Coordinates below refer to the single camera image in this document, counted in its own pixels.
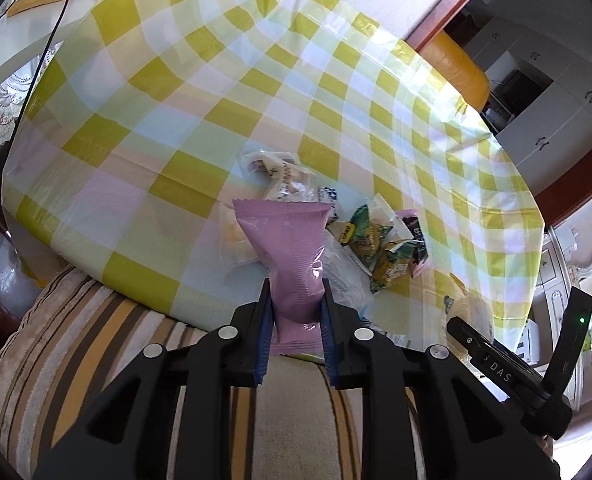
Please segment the silver screw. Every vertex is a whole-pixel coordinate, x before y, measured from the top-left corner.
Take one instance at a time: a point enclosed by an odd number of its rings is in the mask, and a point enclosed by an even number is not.
[[[431,357],[435,357],[436,359],[447,359],[450,351],[447,350],[443,345],[434,345],[429,348],[429,354],[431,354]]]
[[[225,325],[218,330],[218,337],[221,339],[233,339],[238,335],[238,329],[235,326]]]
[[[144,357],[148,357],[150,359],[153,359],[154,357],[158,357],[163,352],[163,347],[162,347],[162,345],[159,345],[158,343],[154,343],[154,344],[145,346],[144,350],[142,352],[144,354]]]
[[[353,335],[356,339],[361,341],[369,341],[374,337],[374,332],[368,328],[357,328]]]

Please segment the lace curtain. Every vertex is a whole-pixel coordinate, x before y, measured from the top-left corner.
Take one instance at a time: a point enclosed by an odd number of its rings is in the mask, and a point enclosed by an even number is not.
[[[44,73],[59,46],[60,44],[55,45],[48,50],[47,56],[40,67],[38,78]],[[27,97],[31,79],[38,68],[39,62],[40,56],[36,56],[0,83],[0,145],[9,140],[12,135],[14,121],[18,117],[22,103]]]

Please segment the striped cushion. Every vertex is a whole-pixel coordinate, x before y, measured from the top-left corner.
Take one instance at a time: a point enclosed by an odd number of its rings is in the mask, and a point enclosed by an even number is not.
[[[0,351],[3,455],[29,479],[80,410],[144,346],[175,349],[202,335],[65,269]],[[272,357],[262,387],[233,388],[232,422],[234,480],[360,478],[361,393],[330,388],[316,364]]]

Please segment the yellow label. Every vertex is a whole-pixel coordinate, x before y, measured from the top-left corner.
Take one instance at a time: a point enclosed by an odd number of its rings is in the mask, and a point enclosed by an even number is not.
[[[345,226],[345,230],[343,231],[343,234],[340,237],[340,243],[348,244],[349,240],[351,240],[351,237],[353,237],[353,234],[355,231],[356,231],[356,226],[354,224],[352,224],[351,222],[347,222],[347,225]]]

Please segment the plastic tablecloth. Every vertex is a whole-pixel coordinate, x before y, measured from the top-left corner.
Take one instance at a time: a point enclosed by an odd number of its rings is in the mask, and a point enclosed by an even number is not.
[[[267,186],[237,163],[253,148],[298,153],[341,218],[375,193],[419,210],[430,266],[375,297],[375,323],[441,341],[453,272],[516,346],[542,243],[533,197],[461,95],[339,0],[100,0],[31,95],[4,170],[12,235],[35,274],[56,253],[212,330],[266,274],[219,251],[218,203]]]

